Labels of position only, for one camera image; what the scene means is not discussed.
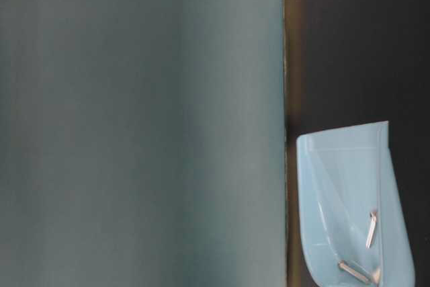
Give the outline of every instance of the teal panel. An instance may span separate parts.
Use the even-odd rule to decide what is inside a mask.
[[[2,286],[283,286],[282,0],[0,0]]]

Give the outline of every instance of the metal clip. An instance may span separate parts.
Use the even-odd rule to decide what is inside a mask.
[[[370,248],[372,245],[372,242],[374,240],[375,235],[375,229],[376,229],[376,222],[377,222],[377,211],[371,211],[370,212],[370,226],[369,226],[369,233],[368,233],[368,239],[366,240],[365,247]]]
[[[359,273],[357,270],[352,269],[349,267],[344,261],[340,261],[338,263],[338,266],[340,269],[346,271],[348,274],[352,275],[355,279],[358,279],[360,282],[363,282],[366,285],[370,285],[370,279],[367,278],[365,275]]]

